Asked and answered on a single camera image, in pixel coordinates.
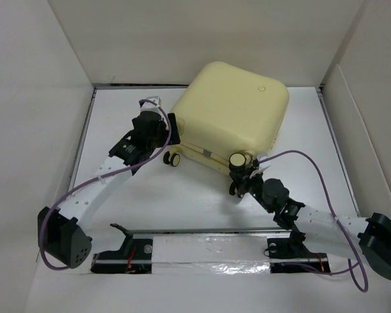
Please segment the aluminium front rail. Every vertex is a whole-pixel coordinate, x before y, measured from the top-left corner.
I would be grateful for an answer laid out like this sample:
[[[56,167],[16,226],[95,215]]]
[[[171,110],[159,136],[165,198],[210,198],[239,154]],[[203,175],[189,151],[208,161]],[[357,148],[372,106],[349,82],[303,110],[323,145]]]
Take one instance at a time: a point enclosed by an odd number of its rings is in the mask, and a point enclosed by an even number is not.
[[[265,233],[265,234],[271,234],[271,233],[290,233],[291,230],[283,230],[283,229],[278,229],[278,228],[241,228],[241,229],[230,229],[230,228],[218,228],[218,229],[152,229],[152,230],[145,230],[145,229],[136,229],[136,230],[131,230],[131,229],[126,229],[126,228],[120,228],[121,226],[118,225],[117,227],[114,227],[112,224],[110,224],[106,228],[95,228],[95,229],[89,229],[89,230],[84,230],[85,233],[87,233],[89,236],[91,236],[91,233],[93,231],[108,231],[109,229],[116,229],[119,231],[126,230],[130,233],[133,234],[158,234],[158,235],[184,235],[184,234],[208,234],[208,233],[215,233],[215,234],[260,234],[260,233]]]

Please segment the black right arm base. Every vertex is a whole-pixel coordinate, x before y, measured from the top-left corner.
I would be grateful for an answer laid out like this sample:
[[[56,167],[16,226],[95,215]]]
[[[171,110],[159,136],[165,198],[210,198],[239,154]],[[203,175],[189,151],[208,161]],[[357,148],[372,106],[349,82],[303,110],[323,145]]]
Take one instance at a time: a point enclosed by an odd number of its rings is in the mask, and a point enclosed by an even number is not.
[[[326,254],[312,253],[303,236],[291,232],[288,237],[268,237],[263,254],[270,260],[272,274],[331,273]]]

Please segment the pale yellow hard-shell suitcase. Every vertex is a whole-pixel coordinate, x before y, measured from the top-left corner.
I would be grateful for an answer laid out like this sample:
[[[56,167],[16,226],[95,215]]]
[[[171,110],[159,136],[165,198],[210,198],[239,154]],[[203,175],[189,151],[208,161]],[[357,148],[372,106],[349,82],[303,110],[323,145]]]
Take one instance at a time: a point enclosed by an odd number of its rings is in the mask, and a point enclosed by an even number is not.
[[[243,197],[278,137],[289,91],[280,81],[222,61],[203,67],[171,109],[180,143],[163,161],[178,166],[185,156],[231,178],[229,194]]]

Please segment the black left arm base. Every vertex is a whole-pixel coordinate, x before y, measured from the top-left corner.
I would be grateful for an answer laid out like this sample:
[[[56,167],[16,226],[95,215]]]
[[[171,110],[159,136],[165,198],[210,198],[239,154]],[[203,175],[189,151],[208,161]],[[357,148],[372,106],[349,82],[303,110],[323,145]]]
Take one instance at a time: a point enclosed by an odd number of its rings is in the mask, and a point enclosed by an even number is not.
[[[135,238],[131,231],[119,224],[112,223],[110,226],[123,234],[123,241],[116,250],[105,250],[95,254],[91,263],[91,272],[94,274],[151,274],[153,238]]]

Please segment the silver foil tape strip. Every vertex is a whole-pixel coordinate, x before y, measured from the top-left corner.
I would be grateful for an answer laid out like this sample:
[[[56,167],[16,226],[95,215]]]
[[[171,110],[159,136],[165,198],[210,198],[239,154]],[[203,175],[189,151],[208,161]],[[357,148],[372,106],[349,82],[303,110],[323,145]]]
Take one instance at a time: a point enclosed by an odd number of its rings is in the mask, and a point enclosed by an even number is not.
[[[262,275],[270,273],[258,235],[168,235],[153,239],[152,273],[158,275]]]

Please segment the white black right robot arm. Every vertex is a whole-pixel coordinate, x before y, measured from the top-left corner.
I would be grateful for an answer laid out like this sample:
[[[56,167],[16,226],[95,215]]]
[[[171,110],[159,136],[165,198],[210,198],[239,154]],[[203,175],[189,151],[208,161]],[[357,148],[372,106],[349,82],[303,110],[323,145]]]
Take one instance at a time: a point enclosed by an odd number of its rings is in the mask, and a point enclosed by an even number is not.
[[[260,174],[247,177],[243,185],[279,227],[291,232],[288,249],[293,255],[323,253],[361,261],[391,281],[391,220],[387,216],[334,216],[293,200],[279,179],[264,180]]]

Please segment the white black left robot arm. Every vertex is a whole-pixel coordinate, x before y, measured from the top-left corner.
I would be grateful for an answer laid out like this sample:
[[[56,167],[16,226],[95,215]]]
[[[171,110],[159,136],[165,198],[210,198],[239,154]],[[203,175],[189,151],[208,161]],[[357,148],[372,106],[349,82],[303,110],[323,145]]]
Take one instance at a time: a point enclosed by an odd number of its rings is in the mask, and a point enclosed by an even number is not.
[[[108,152],[92,178],[68,191],[37,216],[38,247],[51,270],[79,267],[92,250],[87,223],[126,180],[154,160],[169,145],[180,142],[174,113],[162,108],[141,110],[127,132]]]

